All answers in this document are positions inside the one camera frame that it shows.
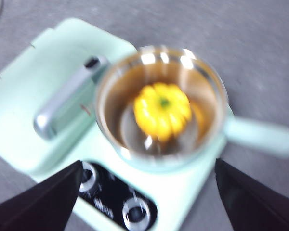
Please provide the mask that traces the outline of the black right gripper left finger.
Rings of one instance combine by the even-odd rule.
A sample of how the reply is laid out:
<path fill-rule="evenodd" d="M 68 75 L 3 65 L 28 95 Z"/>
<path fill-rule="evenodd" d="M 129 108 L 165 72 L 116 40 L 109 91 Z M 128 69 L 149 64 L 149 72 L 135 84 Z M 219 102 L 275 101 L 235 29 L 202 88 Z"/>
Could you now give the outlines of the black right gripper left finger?
<path fill-rule="evenodd" d="M 63 231 L 77 200 L 83 166 L 76 161 L 0 204 L 0 231 Z"/>

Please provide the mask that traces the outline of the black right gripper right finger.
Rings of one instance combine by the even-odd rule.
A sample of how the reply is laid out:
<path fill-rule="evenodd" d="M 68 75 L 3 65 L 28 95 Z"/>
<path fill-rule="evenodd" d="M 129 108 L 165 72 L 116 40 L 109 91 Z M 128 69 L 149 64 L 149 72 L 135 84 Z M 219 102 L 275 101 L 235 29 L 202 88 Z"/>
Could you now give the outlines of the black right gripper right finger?
<path fill-rule="evenodd" d="M 289 231 L 289 198 L 224 160 L 215 161 L 219 196 L 235 231 Z"/>

